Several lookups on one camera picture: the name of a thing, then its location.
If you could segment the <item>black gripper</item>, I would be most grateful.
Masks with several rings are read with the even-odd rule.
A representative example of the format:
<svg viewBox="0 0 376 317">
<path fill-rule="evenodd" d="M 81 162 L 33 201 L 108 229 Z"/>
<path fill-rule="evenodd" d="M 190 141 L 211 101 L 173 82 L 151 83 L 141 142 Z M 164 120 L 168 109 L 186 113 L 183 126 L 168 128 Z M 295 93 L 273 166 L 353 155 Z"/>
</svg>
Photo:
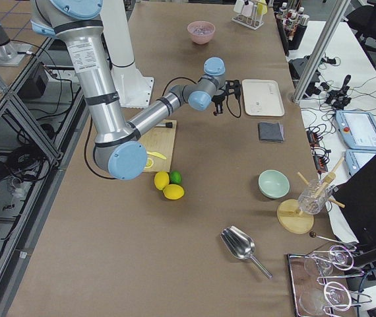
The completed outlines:
<svg viewBox="0 0 376 317">
<path fill-rule="evenodd" d="M 238 79 L 226 80 L 225 85 L 212 97 L 215 111 L 219 114 L 223 114 L 223 101 L 230 95 L 234 95 L 235 99 L 240 103 L 241 83 Z"/>
</svg>

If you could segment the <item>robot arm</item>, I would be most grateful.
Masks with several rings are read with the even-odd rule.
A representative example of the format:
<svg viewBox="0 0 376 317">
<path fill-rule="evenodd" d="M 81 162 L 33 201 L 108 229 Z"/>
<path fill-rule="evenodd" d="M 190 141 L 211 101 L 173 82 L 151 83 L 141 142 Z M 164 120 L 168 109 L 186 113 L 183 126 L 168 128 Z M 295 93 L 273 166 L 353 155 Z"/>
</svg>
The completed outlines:
<svg viewBox="0 0 376 317">
<path fill-rule="evenodd" d="M 141 136 L 182 105 L 204 111 L 226 86 L 226 67 L 219 57 L 204 63 L 204 73 L 193 85 L 176 85 L 130 120 L 121 112 L 101 35 L 106 23 L 103 1 L 32 1 L 34 32 L 57 38 L 67 47 L 97 135 L 96 165 L 119 180 L 140 175 L 147 162 Z"/>
</svg>

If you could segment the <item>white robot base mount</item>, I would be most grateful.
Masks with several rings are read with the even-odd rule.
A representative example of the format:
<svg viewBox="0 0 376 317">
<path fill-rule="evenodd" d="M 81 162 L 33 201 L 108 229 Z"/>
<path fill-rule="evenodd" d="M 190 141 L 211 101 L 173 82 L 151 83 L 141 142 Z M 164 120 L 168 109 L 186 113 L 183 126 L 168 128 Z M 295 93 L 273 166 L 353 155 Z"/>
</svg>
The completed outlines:
<svg viewBox="0 0 376 317">
<path fill-rule="evenodd" d="M 111 75 L 121 106 L 148 107 L 154 78 L 143 76 L 136 66 L 124 2 L 103 1 L 100 16 L 111 61 Z"/>
</svg>

